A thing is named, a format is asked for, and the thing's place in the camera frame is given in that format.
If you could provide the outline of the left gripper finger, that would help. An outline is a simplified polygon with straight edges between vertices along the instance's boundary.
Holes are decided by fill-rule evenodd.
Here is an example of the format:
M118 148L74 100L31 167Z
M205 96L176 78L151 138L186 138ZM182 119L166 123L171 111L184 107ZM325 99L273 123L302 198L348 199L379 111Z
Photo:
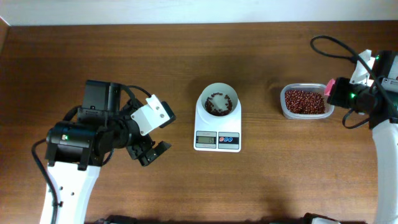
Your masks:
M145 167L154 162L166 150L171 148L171 144L161 141L156 147L146 149L141 156L141 166Z
M148 158L146 157L147 151L141 147L128 146L127 152L131 159L138 160L141 165L149 165Z

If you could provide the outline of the pink measuring scoop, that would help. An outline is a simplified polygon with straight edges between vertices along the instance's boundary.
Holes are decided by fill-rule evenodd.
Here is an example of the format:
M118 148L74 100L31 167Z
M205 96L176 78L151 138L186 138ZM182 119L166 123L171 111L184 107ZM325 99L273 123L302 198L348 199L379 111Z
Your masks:
M325 96L330 96L331 89L332 89L332 87L333 87L334 84L335 84L335 79L331 79L331 80L327 83L327 85L326 85L326 87L325 87L325 91L324 91L324 95L325 95Z

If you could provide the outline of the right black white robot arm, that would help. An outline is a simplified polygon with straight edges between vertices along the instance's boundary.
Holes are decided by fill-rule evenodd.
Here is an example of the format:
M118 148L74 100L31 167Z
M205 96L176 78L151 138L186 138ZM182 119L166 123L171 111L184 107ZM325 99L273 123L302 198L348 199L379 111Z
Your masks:
M350 79L329 81L329 105L368 115L377 154L378 200L375 223L397 223L397 52L365 50Z

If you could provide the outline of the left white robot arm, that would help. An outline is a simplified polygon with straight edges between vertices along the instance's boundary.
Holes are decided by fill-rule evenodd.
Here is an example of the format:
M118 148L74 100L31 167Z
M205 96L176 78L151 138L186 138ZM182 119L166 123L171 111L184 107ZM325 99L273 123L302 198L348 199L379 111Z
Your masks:
M37 155L38 144L32 146L47 184L41 223L84 223L100 170L115 150L125 148L145 167L171 147L149 135L175 121L170 106L151 94L143 105L132 89L132 85L88 80L83 103L40 140L47 145L46 166Z

